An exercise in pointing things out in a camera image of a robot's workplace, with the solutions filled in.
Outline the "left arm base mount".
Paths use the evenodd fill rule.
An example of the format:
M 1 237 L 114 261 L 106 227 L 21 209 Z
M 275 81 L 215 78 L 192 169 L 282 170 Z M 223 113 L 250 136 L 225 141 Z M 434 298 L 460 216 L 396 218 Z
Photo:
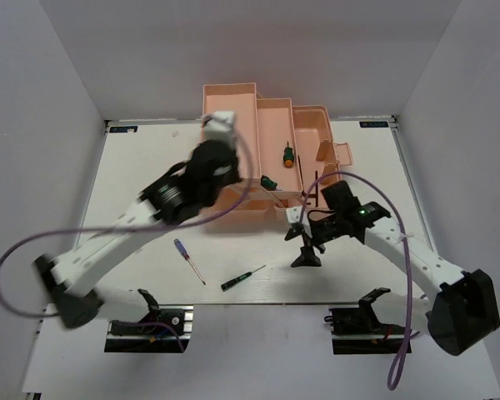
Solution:
M 148 319 L 153 325 L 110 322 L 104 345 L 105 353 L 184 353 L 193 330 L 193 306 L 161 307 Z

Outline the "green orange stubby screwdriver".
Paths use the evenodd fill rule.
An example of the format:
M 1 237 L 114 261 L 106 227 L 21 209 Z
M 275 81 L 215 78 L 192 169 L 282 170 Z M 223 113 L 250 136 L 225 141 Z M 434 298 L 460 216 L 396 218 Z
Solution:
M 286 146 L 283 150 L 282 163 L 285 168 L 292 168 L 294 165 L 294 151 L 290 146 L 289 142 L 286 142 Z

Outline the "pink plastic toolbox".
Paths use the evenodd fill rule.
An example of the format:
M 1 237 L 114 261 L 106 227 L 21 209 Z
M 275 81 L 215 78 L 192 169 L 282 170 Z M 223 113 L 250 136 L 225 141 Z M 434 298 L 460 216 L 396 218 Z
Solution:
M 257 225 L 285 221 L 285 210 L 307 201 L 304 193 L 318 184 L 319 212 L 327 210 L 320 193 L 340 181 L 338 171 L 353 163 L 347 143 L 336 143 L 328 116 L 322 105 L 293 104 L 288 97 L 264 98 L 255 83 L 210 84 L 203 88 L 202 111 L 234 111 L 235 127 L 249 146 L 251 162 L 240 162 L 243 181 L 222 190 L 210 213 L 226 211 L 215 221 L 218 227 Z M 283 166 L 286 142 L 294 151 L 292 168 Z M 304 192 L 297 165 L 301 158 Z M 266 175 L 282 191 L 268 191 L 260 185 Z

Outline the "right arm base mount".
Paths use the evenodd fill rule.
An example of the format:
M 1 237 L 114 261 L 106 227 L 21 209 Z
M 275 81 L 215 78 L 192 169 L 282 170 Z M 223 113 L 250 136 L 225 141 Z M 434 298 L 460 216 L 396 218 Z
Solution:
M 403 327 L 371 328 L 362 321 L 358 307 L 330 308 L 323 320 L 331 328 L 334 355 L 396 354 L 402 345 Z

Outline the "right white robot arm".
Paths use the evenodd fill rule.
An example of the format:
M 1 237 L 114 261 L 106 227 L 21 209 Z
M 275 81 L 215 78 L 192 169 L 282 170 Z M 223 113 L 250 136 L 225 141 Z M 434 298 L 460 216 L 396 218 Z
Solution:
M 410 273 L 423 294 L 408 300 L 386 287 L 376 288 L 355 308 L 332 310 L 329 321 L 336 335 L 403 331 L 410 322 L 413 331 L 429 335 L 442 350 L 457 356 L 499 329 L 493 280 L 483 270 L 468 272 L 407 237 L 386 208 L 377 202 L 361 204 L 344 181 L 324 188 L 322 195 L 328 209 L 318 220 L 300 206 L 286 211 L 290 229 L 285 238 L 301 237 L 303 242 L 293 267 L 319 267 L 326 243 L 355 238 Z

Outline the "large dark hex key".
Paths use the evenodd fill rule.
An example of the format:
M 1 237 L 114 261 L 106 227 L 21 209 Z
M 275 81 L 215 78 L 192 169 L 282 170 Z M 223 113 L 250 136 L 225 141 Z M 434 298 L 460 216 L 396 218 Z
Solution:
M 319 207 L 319 194 L 318 194 L 318 184 L 314 186 L 311 192 L 305 192 L 304 195 L 307 197 L 307 207 L 308 208 L 318 208 Z

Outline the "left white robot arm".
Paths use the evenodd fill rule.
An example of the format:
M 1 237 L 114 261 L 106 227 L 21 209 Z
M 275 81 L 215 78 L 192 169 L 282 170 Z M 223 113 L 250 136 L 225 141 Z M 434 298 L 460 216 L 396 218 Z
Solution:
M 151 241 L 195 218 L 217 201 L 223 188 L 240 183 L 236 142 L 208 139 L 190 159 L 172 166 L 147 186 L 115 225 L 56 257 L 34 262 L 66 329 L 95 318 L 133 324 L 149 333 L 159 323 L 159 306 L 145 289 L 119 291 L 99 281 Z

